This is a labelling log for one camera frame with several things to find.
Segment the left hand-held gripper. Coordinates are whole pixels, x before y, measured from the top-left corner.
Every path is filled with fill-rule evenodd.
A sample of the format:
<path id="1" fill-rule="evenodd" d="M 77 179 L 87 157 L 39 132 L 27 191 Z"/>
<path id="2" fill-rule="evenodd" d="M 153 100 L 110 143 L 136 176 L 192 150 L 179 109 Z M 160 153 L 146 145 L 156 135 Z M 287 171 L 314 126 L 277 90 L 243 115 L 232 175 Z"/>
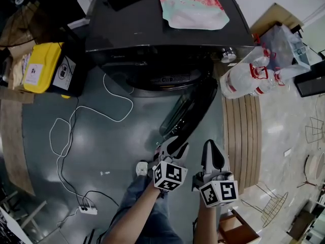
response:
<path id="1" fill-rule="evenodd" d="M 152 166 L 153 184 L 155 188 L 164 192 L 173 191 L 183 185 L 188 169 L 184 163 L 189 151 L 188 142 L 185 143 L 174 157 L 163 154 L 173 154 L 172 144 L 178 136 L 173 136 L 164 141 L 156 149 Z"/>

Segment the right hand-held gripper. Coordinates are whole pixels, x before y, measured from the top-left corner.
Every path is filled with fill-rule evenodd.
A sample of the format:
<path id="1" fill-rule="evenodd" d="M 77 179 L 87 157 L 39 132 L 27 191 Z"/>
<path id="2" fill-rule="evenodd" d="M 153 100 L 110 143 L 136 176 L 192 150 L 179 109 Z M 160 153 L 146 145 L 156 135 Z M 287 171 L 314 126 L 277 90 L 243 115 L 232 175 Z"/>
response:
<path id="1" fill-rule="evenodd" d="M 204 177 L 199 172 L 192 177 L 192 191 L 199 191 L 207 208 L 224 206 L 238 200 L 238 182 L 234 175 L 229 172 L 229 157 L 224 149 L 215 141 L 207 140 L 203 146 L 201 166 L 204 173 L 211 171 L 222 171 L 219 174 L 211 174 Z"/>

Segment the person's right forearm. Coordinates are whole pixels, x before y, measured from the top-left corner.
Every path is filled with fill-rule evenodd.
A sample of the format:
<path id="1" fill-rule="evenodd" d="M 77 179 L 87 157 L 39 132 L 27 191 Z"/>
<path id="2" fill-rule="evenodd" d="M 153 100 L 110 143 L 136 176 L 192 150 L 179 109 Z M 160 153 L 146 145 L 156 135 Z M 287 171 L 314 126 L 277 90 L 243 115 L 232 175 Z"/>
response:
<path id="1" fill-rule="evenodd" d="M 194 244 L 218 244 L 216 207 L 208 208 L 200 202 Z"/>

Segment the person's left forearm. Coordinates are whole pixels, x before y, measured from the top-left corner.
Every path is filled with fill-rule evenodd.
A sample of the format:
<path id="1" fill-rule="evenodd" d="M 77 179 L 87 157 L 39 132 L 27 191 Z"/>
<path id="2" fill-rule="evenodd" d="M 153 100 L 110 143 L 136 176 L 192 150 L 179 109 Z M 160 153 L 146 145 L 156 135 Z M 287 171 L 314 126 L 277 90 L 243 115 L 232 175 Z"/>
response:
<path id="1" fill-rule="evenodd" d="M 135 244 L 160 194 L 151 182 L 135 204 L 114 225 L 102 244 Z"/>

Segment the black washing machine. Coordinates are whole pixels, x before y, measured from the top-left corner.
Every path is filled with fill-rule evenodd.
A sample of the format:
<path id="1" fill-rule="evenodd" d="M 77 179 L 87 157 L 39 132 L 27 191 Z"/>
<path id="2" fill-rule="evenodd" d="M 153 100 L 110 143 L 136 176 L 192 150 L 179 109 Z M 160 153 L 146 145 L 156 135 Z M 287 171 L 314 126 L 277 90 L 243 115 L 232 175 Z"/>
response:
<path id="1" fill-rule="evenodd" d="M 216 62 L 238 63 L 254 47 L 236 0 L 219 0 L 230 19 L 220 30 L 172 28 L 159 0 L 142 0 L 120 11 L 105 1 L 95 3 L 86 52 L 135 97 L 191 91 L 212 78 Z"/>

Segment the wooden slat mat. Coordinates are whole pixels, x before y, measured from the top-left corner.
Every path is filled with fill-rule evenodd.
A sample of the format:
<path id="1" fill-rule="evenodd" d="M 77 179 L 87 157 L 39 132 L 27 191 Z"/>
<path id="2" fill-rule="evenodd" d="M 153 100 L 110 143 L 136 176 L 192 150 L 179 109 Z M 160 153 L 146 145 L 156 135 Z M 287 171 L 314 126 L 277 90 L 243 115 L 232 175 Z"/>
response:
<path id="1" fill-rule="evenodd" d="M 239 194 L 258 183 L 262 154 L 262 119 L 258 97 L 222 99 L 224 149 Z"/>

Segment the person's left shoe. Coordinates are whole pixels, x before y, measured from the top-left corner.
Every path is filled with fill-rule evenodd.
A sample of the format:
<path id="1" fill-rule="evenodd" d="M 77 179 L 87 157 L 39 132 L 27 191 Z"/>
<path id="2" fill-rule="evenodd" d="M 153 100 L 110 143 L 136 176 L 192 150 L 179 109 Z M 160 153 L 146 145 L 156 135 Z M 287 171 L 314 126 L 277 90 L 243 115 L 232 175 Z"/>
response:
<path id="1" fill-rule="evenodd" d="M 146 161 L 139 161 L 136 164 L 136 175 L 147 176 L 148 175 L 148 163 Z"/>

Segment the person's legs in jeans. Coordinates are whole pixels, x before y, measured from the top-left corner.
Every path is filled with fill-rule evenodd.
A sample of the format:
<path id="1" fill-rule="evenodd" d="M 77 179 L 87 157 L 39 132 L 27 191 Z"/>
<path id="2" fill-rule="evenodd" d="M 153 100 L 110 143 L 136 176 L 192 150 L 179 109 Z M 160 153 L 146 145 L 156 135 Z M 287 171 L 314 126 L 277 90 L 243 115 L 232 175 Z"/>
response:
<path id="1" fill-rule="evenodd" d="M 118 221 L 136 203 L 151 182 L 147 175 L 136 176 L 127 188 L 120 207 L 106 232 L 112 231 Z M 168 195 L 158 197 L 136 244 L 183 244 L 182 239 L 173 230 L 169 221 Z"/>

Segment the brown wooden stool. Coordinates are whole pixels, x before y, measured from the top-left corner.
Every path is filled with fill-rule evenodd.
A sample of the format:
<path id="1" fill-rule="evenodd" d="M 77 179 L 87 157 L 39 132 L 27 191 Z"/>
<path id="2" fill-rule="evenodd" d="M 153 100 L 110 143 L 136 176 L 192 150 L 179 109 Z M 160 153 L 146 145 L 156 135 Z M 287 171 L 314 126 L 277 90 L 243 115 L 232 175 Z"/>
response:
<path id="1" fill-rule="evenodd" d="M 261 237 L 232 209 L 219 220 L 218 231 L 223 244 L 259 244 Z"/>

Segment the white round pot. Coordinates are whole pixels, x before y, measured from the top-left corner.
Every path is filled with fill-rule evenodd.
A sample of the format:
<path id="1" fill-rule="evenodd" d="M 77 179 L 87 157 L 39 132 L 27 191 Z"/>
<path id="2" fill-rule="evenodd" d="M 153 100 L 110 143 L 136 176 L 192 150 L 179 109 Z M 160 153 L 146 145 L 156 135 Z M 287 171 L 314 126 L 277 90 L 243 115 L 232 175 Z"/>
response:
<path id="1" fill-rule="evenodd" d="M 304 168 L 303 168 L 305 181 L 301 185 L 297 186 L 297 189 L 305 185 L 319 187 L 318 184 L 315 184 L 312 181 L 318 180 L 324 167 L 325 167 L 325 152 L 317 152 L 313 155 L 308 155 L 306 157 Z"/>

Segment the black rectangular appliance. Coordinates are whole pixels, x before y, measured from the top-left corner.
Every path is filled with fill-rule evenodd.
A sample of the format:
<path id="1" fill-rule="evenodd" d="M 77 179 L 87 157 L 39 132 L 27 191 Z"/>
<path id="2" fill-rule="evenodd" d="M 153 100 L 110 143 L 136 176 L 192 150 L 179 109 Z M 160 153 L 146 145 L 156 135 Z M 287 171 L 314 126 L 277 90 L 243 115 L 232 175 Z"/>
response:
<path id="1" fill-rule="evenodd" d="M 325 93 L 325 60 L 311 66 L 311 70 L 294 78 L 302 98 Z"/>

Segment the clear plastic bag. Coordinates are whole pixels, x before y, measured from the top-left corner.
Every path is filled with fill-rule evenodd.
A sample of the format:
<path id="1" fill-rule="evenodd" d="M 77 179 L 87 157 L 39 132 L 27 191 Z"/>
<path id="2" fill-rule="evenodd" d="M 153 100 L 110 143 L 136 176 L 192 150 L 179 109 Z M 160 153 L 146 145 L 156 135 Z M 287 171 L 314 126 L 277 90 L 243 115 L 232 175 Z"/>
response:
<path id="1" fill-rule="evenodd" d="M 305 45 L 298 34 L 293 34 L 285 25 L 275 25 L 260 37 L 261 44 L 272 56 L 268 67 L 285 81 L 311 70 Z"/>

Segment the pink detergent pouch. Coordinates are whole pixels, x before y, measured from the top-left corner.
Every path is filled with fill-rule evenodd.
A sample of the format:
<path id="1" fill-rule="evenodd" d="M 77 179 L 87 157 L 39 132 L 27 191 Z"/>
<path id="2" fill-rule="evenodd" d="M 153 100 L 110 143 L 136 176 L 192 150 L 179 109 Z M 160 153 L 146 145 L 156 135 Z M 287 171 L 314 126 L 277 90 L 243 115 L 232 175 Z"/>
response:
<path id="1" fill-rule="evenodd" d="M 160 0 L 162 17 L 176 29 L 222 29 L 230 21 L 219 0 Z"/>

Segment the black bin with yellow lid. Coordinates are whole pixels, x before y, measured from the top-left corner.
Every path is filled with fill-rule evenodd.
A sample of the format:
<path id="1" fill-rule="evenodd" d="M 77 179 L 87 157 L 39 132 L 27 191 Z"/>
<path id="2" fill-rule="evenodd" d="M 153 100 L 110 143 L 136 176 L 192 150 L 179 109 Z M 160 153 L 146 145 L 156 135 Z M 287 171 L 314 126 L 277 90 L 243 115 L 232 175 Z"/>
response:
<path id="1" fill-rule="evenodd" d="M 35 45 L 23 76 L 23 89 L 34 94 L 81 96 L 88 66 L 75 44 L 51 42 Z"/>

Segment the large cardboard sheet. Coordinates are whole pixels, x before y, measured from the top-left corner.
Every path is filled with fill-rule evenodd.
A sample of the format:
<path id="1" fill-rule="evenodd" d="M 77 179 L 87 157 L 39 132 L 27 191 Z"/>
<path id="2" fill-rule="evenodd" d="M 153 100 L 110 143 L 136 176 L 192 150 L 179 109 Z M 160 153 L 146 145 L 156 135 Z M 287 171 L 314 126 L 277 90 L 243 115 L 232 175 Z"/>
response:
<path id="1" fill-rule="evenodd" d="M 276 24 L 284 24 L 290 29 L 304 24 L 295 15 L 277 3 L 272 4 L 268 10 L 250 27 L 252 34 L 262 36 Z"/>

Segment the open cardboard box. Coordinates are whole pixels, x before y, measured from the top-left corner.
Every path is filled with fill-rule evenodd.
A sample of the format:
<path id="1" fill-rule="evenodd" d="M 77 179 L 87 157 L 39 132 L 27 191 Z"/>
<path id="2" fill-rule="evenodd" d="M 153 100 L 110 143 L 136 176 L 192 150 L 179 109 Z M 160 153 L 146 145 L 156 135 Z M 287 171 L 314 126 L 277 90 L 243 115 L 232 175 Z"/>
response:
<path id="1" fill-rule="evenodd" d="M 26 91 L 23 85 L 13 88 L 13 65 L 24 54 L 32 51 L 35 42 L 0 50 L 0 100 L 10 100 L 32 104 L 34 94 Z"/>

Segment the crumpled papers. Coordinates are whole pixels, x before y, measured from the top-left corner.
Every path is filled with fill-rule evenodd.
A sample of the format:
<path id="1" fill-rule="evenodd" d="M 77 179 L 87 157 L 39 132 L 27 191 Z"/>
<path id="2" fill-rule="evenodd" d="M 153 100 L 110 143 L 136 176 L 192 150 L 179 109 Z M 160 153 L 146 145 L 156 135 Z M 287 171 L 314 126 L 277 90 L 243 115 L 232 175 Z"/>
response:
<path id="1" fill-rule="evenodd" d="M 13 65 L 13 88 L 23 84 L 23 77 L 27 68 L 31 52 L 22 55 Z"/>

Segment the closed cardboard box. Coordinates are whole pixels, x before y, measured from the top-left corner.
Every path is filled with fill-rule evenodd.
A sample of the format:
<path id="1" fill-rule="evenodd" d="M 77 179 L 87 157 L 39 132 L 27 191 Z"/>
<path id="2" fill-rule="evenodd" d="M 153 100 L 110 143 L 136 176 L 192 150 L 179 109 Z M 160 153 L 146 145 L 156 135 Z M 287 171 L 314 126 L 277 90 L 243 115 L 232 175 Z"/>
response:
<path id="1" fill-rule="evenodd" d="M 31 31 L 31 22 L 39 5 L 39 1 L 28 2 L 9 17 L 0 35 L 0 50 L 20 46 L 36 39 Z"/>

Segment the grey metal frame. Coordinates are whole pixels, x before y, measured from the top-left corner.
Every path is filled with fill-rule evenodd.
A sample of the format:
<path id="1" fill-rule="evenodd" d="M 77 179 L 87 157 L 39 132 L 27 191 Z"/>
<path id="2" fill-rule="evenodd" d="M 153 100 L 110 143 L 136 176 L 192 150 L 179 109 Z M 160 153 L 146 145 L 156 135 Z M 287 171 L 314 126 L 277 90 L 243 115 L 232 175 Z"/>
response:
<path id="1" fill-rule="evenodd" d="M 23 198 L 19 196 L 19 192 L 13 191 L 9 195 L 0 197 L 0 208 L 2 208 L 16 222 L 18 222 L 21 228 L 24 228 L 30 222 L 35 227 L 38 226 L 34 220 L 34 217 L 47 204 L 47 201 L 43 201 L 31 212 L 28 212 L 24 207 L 21 206 L 22 201 Z"/>

